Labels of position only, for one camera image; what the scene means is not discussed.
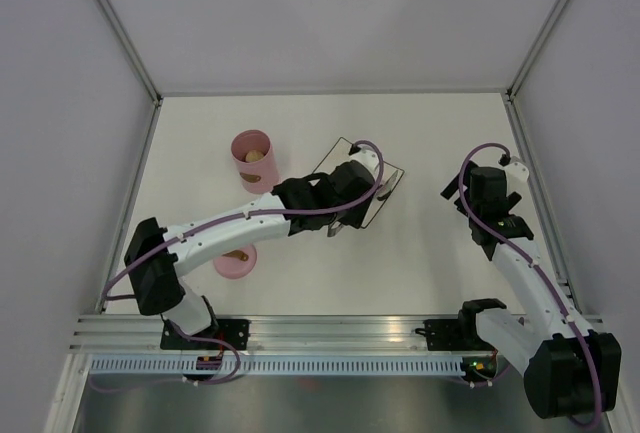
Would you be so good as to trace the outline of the metal tongs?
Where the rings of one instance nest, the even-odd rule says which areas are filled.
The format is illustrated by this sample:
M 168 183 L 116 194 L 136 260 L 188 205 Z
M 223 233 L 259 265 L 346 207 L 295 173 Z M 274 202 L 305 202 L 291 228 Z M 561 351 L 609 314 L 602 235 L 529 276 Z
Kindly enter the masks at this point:
M 386 168 L 390 170 L 390 174 L 385 174 L 381 186 L 367 205 L 367 211 L 364 211 L 365 204 L 361 204 L 357 207 L 357 211 L 354 214 L 348 212 L 342 217 L 332 221 L 327 229 L 327 236 L 329 238 L 335 237 L 345 227 L 366 229 L 371 225 L 404 175 L 402 169 L 394 168 L 391 165 L 386 165 Z

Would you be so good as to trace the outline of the beige bun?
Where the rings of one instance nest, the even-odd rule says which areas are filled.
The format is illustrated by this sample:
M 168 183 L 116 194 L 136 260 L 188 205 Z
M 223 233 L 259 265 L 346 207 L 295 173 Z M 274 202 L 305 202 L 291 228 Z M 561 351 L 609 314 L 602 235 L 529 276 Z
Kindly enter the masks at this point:
M 260 150 L 250 150 L 246 153 L 244 161 L 246 163 L 254 163 L 254 162 L 258 162 L 261 159 L 264 158 L 264 153 Z

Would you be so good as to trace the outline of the pink round container lid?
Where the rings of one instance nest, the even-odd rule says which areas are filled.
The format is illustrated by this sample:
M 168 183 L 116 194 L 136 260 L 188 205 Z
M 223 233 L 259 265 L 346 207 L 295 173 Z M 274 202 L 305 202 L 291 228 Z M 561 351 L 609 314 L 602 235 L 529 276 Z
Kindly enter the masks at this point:
M 223 278 L 236 280 L 252 272 L 257 263 L 257 250 L 248 245 L 215 258 L 213 266 Z

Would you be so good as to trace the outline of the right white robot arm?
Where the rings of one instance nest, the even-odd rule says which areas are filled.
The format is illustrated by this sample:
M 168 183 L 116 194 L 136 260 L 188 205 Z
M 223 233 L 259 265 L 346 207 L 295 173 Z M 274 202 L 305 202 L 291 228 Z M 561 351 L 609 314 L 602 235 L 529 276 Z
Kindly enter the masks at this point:
M 502 354 L 522 376 L 540 418 L 613 410 L 621 346 L 613 334 L 597 332 L 544 271 L 533 232 L 511 212 L 520 196 L 508 190 L 505 170 L 469 163 L 441 195 L 467 217 L 472 240 L 507 280 L 528 321 L 521 324 L 498 299 L 469 300 L 458 313 L 459 341 Z

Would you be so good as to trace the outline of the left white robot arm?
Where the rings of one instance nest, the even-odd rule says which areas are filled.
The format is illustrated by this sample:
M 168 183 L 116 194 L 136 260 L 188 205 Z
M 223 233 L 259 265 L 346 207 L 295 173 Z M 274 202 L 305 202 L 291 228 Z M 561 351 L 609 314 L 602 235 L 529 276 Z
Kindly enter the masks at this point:
M 379 189 L 384 166 L 351 159 L 331 173 L 289 178 L 227 214 L 189 226 L 162 228 L 149 218 L 135 229 L 125 254 L 138 311 L 161 316 L 170 333 L 206 349 L 218 337 L 209 301 L 183 280 L 203 264 L 261 241 L 290 237 L 341 223 L 362 225 Z

